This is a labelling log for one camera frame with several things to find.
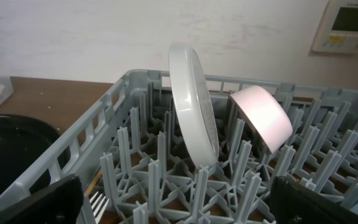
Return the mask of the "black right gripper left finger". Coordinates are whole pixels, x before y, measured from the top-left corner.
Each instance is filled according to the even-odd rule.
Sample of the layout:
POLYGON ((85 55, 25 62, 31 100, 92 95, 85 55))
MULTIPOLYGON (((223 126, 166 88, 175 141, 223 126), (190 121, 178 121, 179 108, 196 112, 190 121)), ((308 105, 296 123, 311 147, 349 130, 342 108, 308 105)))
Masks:
POLYGON ((84 194, 78 176, 69 176, 0 211, 0 224, 76 223, 84 194))

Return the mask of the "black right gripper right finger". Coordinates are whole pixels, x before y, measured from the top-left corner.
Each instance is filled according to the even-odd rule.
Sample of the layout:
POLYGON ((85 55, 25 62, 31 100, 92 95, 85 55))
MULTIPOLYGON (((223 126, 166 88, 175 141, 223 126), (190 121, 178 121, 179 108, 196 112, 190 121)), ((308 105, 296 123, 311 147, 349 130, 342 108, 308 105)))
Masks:
POLYGON ((284 176, 273 180, 269 207, 277 223, 358 224, 358 214, 284 176))

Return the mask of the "wooden chopstick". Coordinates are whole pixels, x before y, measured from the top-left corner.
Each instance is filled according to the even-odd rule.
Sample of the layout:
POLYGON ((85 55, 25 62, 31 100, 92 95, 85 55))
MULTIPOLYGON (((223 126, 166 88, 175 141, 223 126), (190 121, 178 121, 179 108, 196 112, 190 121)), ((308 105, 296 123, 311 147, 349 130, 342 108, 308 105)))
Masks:
POLYGON ((89 195, 92 193, 93 189, 95 188, 96 184, 99 182, 100 178, 102 177, 102 169, 100 169, 96 175, 94 176, 94 178, 92 179, 92 181, 90 182, 90 184, 87 186, 86 190, 85 190, 85 195, 89 195))

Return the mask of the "white plastic fork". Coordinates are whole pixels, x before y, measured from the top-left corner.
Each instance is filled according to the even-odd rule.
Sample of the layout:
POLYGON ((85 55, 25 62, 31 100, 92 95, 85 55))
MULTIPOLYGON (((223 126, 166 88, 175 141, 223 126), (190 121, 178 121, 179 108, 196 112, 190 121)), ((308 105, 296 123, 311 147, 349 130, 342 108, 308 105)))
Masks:
POLYGON ((102 193, 96 192, 89 200, 96 224, 100 222, 107 209, 109 199, 102 193))

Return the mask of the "round black serving tray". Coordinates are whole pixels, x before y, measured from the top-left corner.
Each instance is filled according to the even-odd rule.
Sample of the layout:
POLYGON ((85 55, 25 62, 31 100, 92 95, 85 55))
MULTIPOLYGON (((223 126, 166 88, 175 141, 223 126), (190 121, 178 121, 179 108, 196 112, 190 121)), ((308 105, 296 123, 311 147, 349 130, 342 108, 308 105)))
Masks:
POLYGON ((0 195, 59 137, 41 120, 0 114, 0 195))

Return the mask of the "grey plate with food scraps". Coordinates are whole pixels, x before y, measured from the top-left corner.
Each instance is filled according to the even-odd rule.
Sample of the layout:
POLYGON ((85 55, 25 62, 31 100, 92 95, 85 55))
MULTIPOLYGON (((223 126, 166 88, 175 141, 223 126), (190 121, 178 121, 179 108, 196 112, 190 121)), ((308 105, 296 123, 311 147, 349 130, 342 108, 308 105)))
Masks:
POLYGON ((175 111, 191 160, 196 167, 215 166, 218 132, 198 55, 191 46, 174 43, 169 48, 168 64, 175 111))

